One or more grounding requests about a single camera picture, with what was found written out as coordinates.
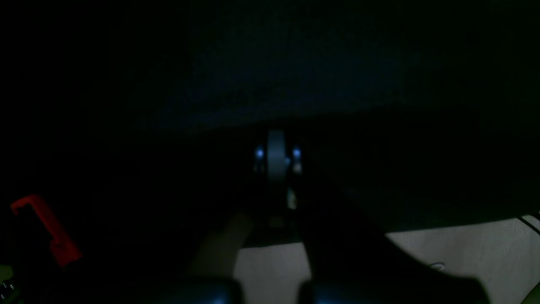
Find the red plastic clip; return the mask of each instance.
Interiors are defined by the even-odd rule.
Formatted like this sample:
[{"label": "red plastic clip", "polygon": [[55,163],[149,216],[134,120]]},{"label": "red plastic clip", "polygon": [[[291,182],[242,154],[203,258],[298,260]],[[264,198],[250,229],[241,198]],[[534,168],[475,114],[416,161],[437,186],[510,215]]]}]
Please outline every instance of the red plastic clip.
[{"label": "red plastic clip", "polygon": [[71,240],[64,227],[58,222],[51,208],[38,195],[32,194],[11,204],[11,210],[15,215],[19,215],[17,209],[31,205],[37,216],[52,235],[50,250],[60,267],[64,267],[70,262],[77,261],[83,254]]}]

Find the red latch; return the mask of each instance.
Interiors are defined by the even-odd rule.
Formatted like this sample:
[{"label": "red latch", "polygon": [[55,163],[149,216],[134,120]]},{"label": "red latch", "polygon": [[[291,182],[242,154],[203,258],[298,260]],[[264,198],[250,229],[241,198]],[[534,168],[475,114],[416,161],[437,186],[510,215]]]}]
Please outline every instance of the red latch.
[{"label": "red latch", "polygon": [[32,194],[11,204],[11,210],[15,215],[19,215],[17,209],[26,205],[31,205],[37,216],[52,235],[51,252],[56,262],[64,267],[70,262],[77,261],[83,254],[71,240],[64,227],[58,222],[51,208],[38,195]]}]

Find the car floor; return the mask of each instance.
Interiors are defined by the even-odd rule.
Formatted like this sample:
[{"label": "car floor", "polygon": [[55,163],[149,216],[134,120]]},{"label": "car floor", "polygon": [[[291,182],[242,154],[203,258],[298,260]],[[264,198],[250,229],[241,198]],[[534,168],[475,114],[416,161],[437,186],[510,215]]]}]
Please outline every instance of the car floor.
[{"label": "car floor", "polygon": [[[540,229],[537,219],[524,218]],[[448,274],[476,277],[493,304],[519,304],[540,282],[540,235],[518,219],[387,236],[426,265],[442,262]],[[296,303],[311,273],[303,245],[295,243],[242,249],[234,277],[247,304],[287,304]]]}]

